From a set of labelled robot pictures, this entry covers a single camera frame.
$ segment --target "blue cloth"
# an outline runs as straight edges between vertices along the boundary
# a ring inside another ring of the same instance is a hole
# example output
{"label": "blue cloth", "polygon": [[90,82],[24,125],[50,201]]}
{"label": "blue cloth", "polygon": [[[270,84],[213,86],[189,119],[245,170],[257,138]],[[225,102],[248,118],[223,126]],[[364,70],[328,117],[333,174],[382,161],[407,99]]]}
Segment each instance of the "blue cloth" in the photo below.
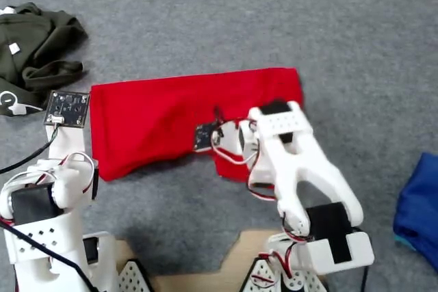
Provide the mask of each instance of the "blue cloth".
{"label": "blue cloth", "polygon": [[400,193],[394,232],[438,271],[438,156],[422,154]]}

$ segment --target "white label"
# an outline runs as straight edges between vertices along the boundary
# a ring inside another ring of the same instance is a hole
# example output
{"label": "white label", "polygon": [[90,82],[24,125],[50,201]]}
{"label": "white label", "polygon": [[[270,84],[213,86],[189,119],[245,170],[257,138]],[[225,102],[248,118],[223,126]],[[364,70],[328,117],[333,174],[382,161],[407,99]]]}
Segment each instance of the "white label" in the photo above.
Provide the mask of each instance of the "white label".
{"label": "white label", "polygon": [[16,14],[16,10],[12,7],[5,7],[4,10],[0,10],[0,15],[3,14]]}
{"label": "white label", "polygon": [[9,45],[9,50],[11,51],[11,54],[15,55],[20,51],[20,47],[18,47],[17,43],[14,42],[13,44]]}

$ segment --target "table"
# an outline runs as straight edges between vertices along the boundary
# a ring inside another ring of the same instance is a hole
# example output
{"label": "table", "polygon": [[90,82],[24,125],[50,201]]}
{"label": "table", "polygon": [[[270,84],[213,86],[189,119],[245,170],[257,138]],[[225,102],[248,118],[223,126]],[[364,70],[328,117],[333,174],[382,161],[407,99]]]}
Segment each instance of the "table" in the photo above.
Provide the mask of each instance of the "table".
{"label": "table", "polygon": [[[369,291],[435,291],[436,272],[394,241],[391,225],[420,153],[438,150],[438,0],[0,0],[0,7],[26,1],[77,15],[89,34],[68,56],[89,74],[70,90],[298,67],[315,136],[363,205],[362,228],[376,253]],[[41,144],[42,117],[0,118],[1,167]],[[299,194],[305,205],[324,202],[308,185]],[[83,218],[87,232],[127,240],[153,275],[218,270],[241,230],[280,227],[273,204],[217,177],[206,157],[102,183]],[[0,291],[11,291],[3,239],[0,259]],[[336,291],[356,291],[360,279],[361,270],[328,277]]]}

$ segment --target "black cable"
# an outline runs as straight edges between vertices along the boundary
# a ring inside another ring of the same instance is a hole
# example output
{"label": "black cable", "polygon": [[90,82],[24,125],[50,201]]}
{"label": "black cable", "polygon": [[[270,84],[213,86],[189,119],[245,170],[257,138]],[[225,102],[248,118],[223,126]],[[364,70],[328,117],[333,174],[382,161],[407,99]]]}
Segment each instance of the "black cable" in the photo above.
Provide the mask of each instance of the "black cable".
{"label": "black cable", "polygon": [[12,171],[13,169],[17,169],[18,167],[21,167],[23,164],[29,162],[32,159],[35,159],[38,155],[40,155],[42,152],[44,152],[55,140],[55,138],[57,136],[57,128],[58,128],[58,125],[55,125],[55,129],[53,130],[52,137],[46,144],[44,144],[41,148],[39,148],[38,150],[36,150],[32,154],[30,154],[28,157],[24,158],[23,160],[21,160],[17,163],[14,163],[6,168],[0,169],[0,174],[4,174],[6,172]]}
{"label": "black cable", "polygon": [[48,256],[51,256],[52,258],[58,260],[59,262],[65,264],[69,267],[72,267],[78,273],[78,275],[81,277],[81,279],[83,280],[83,282],[85,283],[85,285],[88,287],[88,289],[91,292],[99,292],[99,290],[93,286],[91,281],[88,279],[88,277],[84,274],[82,269],[76,263],[74,263],[74,262],[68,260],[67,258],[64,258],[63,256],[59,255],[58,253],[56,253],[52,250],[49,250],[48,248],[42,246],[38,242],[36,242],[33,239],[31,239],[30,237],[28,237],[26,234],[23,234],[21,231],[15,229],[14,227],[9,226],[3,220],[0,220],[0,227],[2,227],[3,229],[6,229],[11,234],[14,234],[19,239],[22,239],[23,241],[27,242],[28,244],[33,246],[35,249],[40,250],[41,252],[47,254]]}
{"label": "black cable", "polygon": [[365,292],[365,288],[367,287],[367,279],[368,279],[368,270],[369,269],[370,269],[370,266],[366,266],[363,268],[361,292]]}
{"label": "black cable", "polygon": [[[354,232],[363,232],[359,227],[353,227]],[[367,287],[367,280],[368,280],[368,272],[370,270],[370,266],[365,266],[363,268],[363,275],[362,275],[362,283],[361,283],[361,292],[365,292],[365,288]]]}

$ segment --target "olive green cloth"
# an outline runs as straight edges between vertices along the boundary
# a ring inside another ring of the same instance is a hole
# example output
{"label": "olive green cloth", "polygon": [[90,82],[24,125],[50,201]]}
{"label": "olive green cloth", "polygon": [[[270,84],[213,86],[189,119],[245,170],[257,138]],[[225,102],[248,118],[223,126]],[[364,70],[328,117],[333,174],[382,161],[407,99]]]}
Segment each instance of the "olive green cloth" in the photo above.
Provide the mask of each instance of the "olive green cloth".
{"label": "olive green cloth", "polygon": [[34,3],[15,10],[0,15],[0,115],[6,116],[43,110],[51,90],[83,75],[81,62],[59,60],[86,38],[74,16],[45,12]]}

